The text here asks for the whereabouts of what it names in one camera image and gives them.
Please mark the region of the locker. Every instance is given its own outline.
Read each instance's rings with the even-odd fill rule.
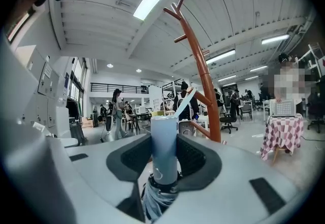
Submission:
[[[33,94],[32,98],[30,99],[24,113],[21,116],[21,121],[26,125],[34,125],[34,122],[37,120],[36,116],[36,96],[38,94]]]
[[[36,94],[36,121],[46,127],[48,126],[47,100],[46,96]]]
[[[56,98],[58,82],[59,82],[59,76],[54,71],[52,71],[50,77],[50,92],[49,92],[50,98]]]
[[[39,81],[44,68],[45,60],[38,52],[36,45],[18,47],[15,51],[15,55]]]
[[[56,125],[55,104],[56,104],[56,100],[48,99],[48,102],[47,102],[47,116],[48,116],[47,123],[48,123],[49,127]]]
[[[39,88],[38,92],[40,94],[50,96],[50,77],[52,75],[53,71],[49,64],[46,62],[44,64],[43,70],[42,70],[42,75],[40,78],[40,83],[39,83]]]

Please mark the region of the person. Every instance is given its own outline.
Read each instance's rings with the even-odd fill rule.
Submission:
[[[107,115],[107,109],[103,105],[101,105],[101,117],[105,118],[106,115]]]
[[[167,103],[166,103],[165,99],[164,99],[164,106],[165,106],[165,111],[168,111],[169,109],[167,107]],[[164,110],[164,107],[163,107],[163,103],[162,102],[160,104],[160,110]]]
[[[112,115],[112,111],[113,111],[113,104],[112,104],[112,102],[109,102],[107,115]]]
[[[235,89],[230,98],[230,115],[233,117],[234,115],[239,116],[239,90]]]
[[[122,109],[125,109],[122,99],[120,98],[121,90],[118,88],[113,92],[112,104],[113,111],[112,115],[116,120],[116,129],[114,133],[114,140],[121,139],[126,136],[126,132],[122,128]]]
[[[259,88],[261,91],[262,99],[263,100],[269,100],[269,93],[268,93],[268,88],[264,86],[263,83],[261,83],[261,87]]]
[[[132,114],[132,107],[130,106],[128,101],[125,101],[125,113],[128,114],[128,115]]]
[[[176,97],[174,99],[174,104],[173,104],[174,111],[176,111],[178,109],[178,107],[182,103],[182,100],[185,98],[185,96],[187,94],[187,91],[186,91],[187,89],[188,89],[188,85],[185,81],[183,81],[181,84],[180,98],[178,97],[178,95],[176,95]],[[198,112],[199,112],[198,101],[196,100],[196,98],[193,97],[189,103],[193,109],[192,119],[198,118]],[[191,120],[189,105],[186,106],[186,108],[183,110],[183,112],[179,115],[178,119],[179,119],[179,121],[181,121],[183,119]]]
[[[252,100],[253,99],[253,94],[251,90],[247,90],[247,95],[249,96],[249,99]]]
[[[277,102],[294,100],[296,113],[303,114],[302,93],[299,89],[305,87],[304,75],[294,64],[291,56],[281,53],[278,57],[280,63],[279,74],[274,75],[274,95]]]

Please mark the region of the window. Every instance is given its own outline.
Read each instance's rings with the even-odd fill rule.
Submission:
[[[20,31],[20,29],[24,26],[24,24],[28,21],[28,19],[33,15],[33,13],[35,13],[35,10],[33,9],[33,7],[31,7],[23,17],[17,19],[17,21],[15,21],[11,26],[9,26],[8,28],[5,29],[6,36],[10,43],[14,40],[14,38],[16,37],[16,35]]]

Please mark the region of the woman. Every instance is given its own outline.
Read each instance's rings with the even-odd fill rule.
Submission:
[[[180,106],[181,102],[183,101],[183,99],[186,97],[186,90],[188,89],[188,85],[185,81],[182,82],[182,85],[181,85],[181,90],[182,92],[180,93],[180,98],[176,95],[175,99],[174,99],[174,105],[173,105],[173,110],[176,111],[178,109],[178,107]],[[190,100],[190,105],[193,109],[193,117],[192,119],[194,118],[198,118],[198,115],[197,113],[199,112],[199,106],[198,106],[198,101],[196,100],[196,98],[192,98]],[[190,117],[190,108],[189,108],[189,105],[186,106],[186,108],[183,110],[183,112],[179,115],[179,121],[183,120],[183,119],[187,119],[187,120],[191,120],[191,117]]]
[[[122,109],[125,109],[122,99],[120,98],[121,90],[118,88],[114,90],[112,104],[113,111],[112,115],[116,120],[116,129],[114,133],[114,140],[121,139],[126,136],[126,132],[122,129]]]

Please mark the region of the checkered tablecloth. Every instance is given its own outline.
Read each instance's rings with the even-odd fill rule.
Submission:
[[[295,117],[269,117],[266,126],[266,137],[261,147],[263,160],[267,160],[268,152],[276,145],[294,152],[300,147],[300,136],[304,132],[304,121],[301,114]]]

